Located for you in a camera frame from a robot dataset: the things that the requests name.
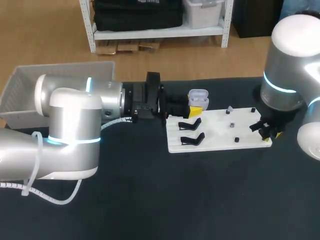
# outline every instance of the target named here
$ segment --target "metal shelf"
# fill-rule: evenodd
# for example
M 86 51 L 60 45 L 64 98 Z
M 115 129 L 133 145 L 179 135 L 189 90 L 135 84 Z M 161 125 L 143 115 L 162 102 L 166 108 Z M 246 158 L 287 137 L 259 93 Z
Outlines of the metal shelf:
M 177 37 L 195 37 L 195 36 L 216 36 L 222 35 L 221 47 L 228 46 L 230 23 L 234 0 L 225 1 L 224 18 L 220 19 L 218 26 L 192 29 L 187 24 L 179 27 L 152 29 L 143 31 L 98 31 L 96 24 L 91 24 L 90 18 L 90 0 L 79 0 L 84 26 L 87 33 L 90 49 L 92 53 L 96 52 L 95 40 L 119 40 L 119 39 L 156 39 L 156 38 L 177 38 Z
M 224 28 L 220 25 L 192 29 L 187 25 L 179 27 L 143 30 L 143 31 L 96 31 L 95 40 L 114 40 L 114 39 L 157 39 L 157 38 L 176 38 L 176 37 L 193 37 L 193 36 L 213 36 L 222 35 Z

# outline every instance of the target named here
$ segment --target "yellow object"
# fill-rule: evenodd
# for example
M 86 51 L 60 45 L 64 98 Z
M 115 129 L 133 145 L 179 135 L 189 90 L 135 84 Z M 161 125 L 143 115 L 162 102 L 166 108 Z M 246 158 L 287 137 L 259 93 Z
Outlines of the yellow object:
M 281 132 L 277 132 L 275 138 L 279 137 L 281 134 L 282 134 L 282 131 Z
M 200 106 L 190 106 L 189 118 L 200 115 L 202 113 L 202 110 L 203 108 Z

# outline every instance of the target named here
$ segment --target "white board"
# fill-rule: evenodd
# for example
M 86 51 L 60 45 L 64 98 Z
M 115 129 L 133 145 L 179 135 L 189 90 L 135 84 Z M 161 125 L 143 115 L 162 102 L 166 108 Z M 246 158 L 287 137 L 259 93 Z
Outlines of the white board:
M 264 141 L 258 131 L 252 132 L 249 128 L 261 117 L 258 110 L 251 112 L 251 109 L 235 108 L 230 114 L 226 114 L 226 109 L 208 110 L 189 119 L 170 115 L 166 121 L 169 152 L 191 153 L 271 147 L 271 139 Z M 202 122 L 195 131 L 179 130 L 179 122 L 193 124 L 198 118 L 201 118 Z M 182 145 L 180 137 L 196 139 L 200 133 L 205 135 L 200 145 Z

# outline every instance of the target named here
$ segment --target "plastic storage basket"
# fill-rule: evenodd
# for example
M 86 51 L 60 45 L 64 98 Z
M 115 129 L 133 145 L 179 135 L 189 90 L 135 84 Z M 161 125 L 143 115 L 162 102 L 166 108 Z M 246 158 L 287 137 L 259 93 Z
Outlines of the plastic storage basket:
M 17 66 L 0 98 L 0 118 L 11 129 L 48 127 L 49 118 L 36 112 L 35 86 L 42 74 L 92 77 L 112 81 L 115 75 L 113 61 L 66 63 L 52 65 Z
M 217 26 L 224 2 L 225 0 L 183 0 L 190 27 L 201 29 Z

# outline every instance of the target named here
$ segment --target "black tablecloth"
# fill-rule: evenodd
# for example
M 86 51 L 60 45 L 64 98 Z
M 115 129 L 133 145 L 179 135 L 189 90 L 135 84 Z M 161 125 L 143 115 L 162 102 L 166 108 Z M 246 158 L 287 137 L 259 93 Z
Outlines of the black tablecloth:
M 209 109 L 254 107 L 261 78 L 165 82 L 209 91 Z M 59 206 L 0 189 L 0 238 L 32 240 L 318 240 L 320 162 L 297 143 L 304 110 L 271 148 L 170 154 L 159 121 L 102 133 L 97 173 Z M 75 181 L 37 180 L 66 199 Z

